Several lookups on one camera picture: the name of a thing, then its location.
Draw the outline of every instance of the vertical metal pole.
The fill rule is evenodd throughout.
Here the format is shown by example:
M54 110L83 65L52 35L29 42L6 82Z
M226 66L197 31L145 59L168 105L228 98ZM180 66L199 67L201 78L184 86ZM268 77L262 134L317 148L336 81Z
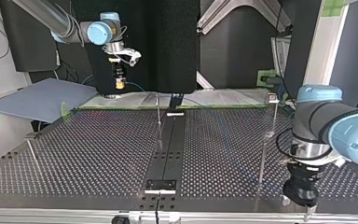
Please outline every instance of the vertical metal pole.
M263 176L264 176L264 167L266 165L266 157L267 157L267 143L269 139L275 134L275 122L278 113L278 103L276 94L267 93L266 95L266 103L275 103L275 110L274 110L274 120L272 121L271 131L266 132L263 137L263 149L261 152L261 162L260 162L260 172L258 175L258 184L261 186L263 184Z
M158 126L161 127L161 112L159 110L159 95L158 95L158 93L157 93L156 105L157 105Z
M36 160L36 155L34 154L34 148L32 147L31 141L27 140L28 148L31 150L32 157Z

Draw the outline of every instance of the black panel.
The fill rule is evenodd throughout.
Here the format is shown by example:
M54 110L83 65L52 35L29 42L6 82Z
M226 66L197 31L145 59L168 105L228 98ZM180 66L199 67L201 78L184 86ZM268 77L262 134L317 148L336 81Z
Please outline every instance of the black panel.
M320 7L321 0L297 1L295 27L284 75L288 91L294 98L304 81Z
M201 37L201 73L216 88L254 88L274 68L275 28L252 7L238 7Z
M57 68L50 30L10 0L0 0L7 39L18 72Z
M128 81L147 91L191 93L196 88L197 17L200 3L194 0L75 0L80 21L97 21L105 11L119 13L127 47L143 55L128 68ZM111 66L101 46L86 46L97 90L101 94L122 93L115 89Z
M344 102L358 103L358 1L348 10L330 84L343 90Z

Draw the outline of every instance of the metal frame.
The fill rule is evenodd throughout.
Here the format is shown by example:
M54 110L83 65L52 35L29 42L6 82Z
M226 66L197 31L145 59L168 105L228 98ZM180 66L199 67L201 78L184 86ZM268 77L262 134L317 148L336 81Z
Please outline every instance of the metal frame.
M203 77L202 74L199 71L197 71L197 82L206 91L214 90L214 86L211 83L209 83L208 80L205 77Z
M277 24L281 5L277 0L215 0L198 23L200 33L208 34L217 23L237 7L253 7L263 15L274 27ZM291 21L284 10L281 11L278 31L283 32Z
M46 128L42 133L48 133L54 129L57 125L63 122L60 119L54 122L51 126ZM180 184L181 172L178 170L183 162L184 155L184 130L186 126L186 117L167 118L163 127L167 128L166 134L162 136L162 148L157 149L158 152L165 152L166 157L164 159L158 158L156 164L149 165L147 172L147 178L162 178L162 179L177 179ZM26 145L23 144L16 150L26 150ZM169 160L170 153L181 155L179 159L172 158L173 162L168 162L164 172L161 172L161 166ZM295 207L294 204L282 207L282 201L277 199L266 199L257 198L255 201L237 200L233 202L231 200L192 200L182 198L178 193L176 195L164 195L159 198L165 197L166 200L157 200L156 195L144 195L143 193L134 196L136 198L132 203L128 202L128 198L122 197L120 200L113 201L112 198L93 202L88 199L71 199L71 202L67 202L65 197L51 197L48 199L41 200L38 204L32 204L32 207L45 208L45 209L13 209L9 208L16 207L15 203L21 202L23 207L30 207L27 205L27 199L21 196L11 197L10 202L7 198L0 197L0 223L21 223L21 222L32 222L32 223L109 223L110 220L117 215L128 216L135 218L138 223L155 223L155 210L158 211L158 216L162 222L169 221L170 223L178 223L172 220L181 220L189 223L223 223L232 222L239 223L245 221L253 222L303 222L304 213L302 208ZM205 213L208 206L213 204L213 210L216 213ZM358 203L351 203L351 206L358 207ZM126 211L121 213L118 209L125 209ZM350 210L342 204L337 206L337 202L324 202L320 206L321 211L327 213L344 213L348 214ZM309 219L311 223L325 223L325 222L345 222L345 223L358 223L358 215L333 215L333 214L312 214Z
M115 216L129 217L132 223L156 223L155 212L97 210L0 209L0 223L110 223ZM162 223L302 223L304 214L262 213L175 213L159 212ZM309 223L358 223L358 216L314 214Z

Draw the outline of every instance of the metal rod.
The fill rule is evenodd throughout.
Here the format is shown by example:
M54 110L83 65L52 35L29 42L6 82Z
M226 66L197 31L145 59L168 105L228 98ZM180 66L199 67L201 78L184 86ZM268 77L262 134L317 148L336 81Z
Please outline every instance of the metal rod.
M48 0L13 0L13 2L57 35L68 33L71 27L71 22L66 13Z
M158 126L161 126L161 112L159 109L159 95L157 93L157 99L156 99L156 105L157 105L157 116L158 116Z
M260 186L263 184L264 166L266 164L266 155L267 155L267 141L268 139L264 137L263 151L261 154L260 173L258 175L258 184Z
M32 147L31 141L27 140L28 148L31 150L32 157L36 160L36 155L34 154L34 148Z

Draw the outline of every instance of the robotic arm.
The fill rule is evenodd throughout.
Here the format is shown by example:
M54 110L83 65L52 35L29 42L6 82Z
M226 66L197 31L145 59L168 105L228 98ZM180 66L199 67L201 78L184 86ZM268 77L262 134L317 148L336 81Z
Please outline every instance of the robotic arm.
M315 207L319 195L315 183L326 165L339 166L345 160L358 164L358 108L342 103L339 88L303 86L287 156L291 177L283 185L284 195L298 205Z
M48 0L13 0L17 5L46 25L54 39L59 43L93 43L103 46L114 68L117 89L123 89L126 81L123 63L135 66L142 57L141 53L125 48L122 29L116 12L104 12L99 21L78 23L72 15Z

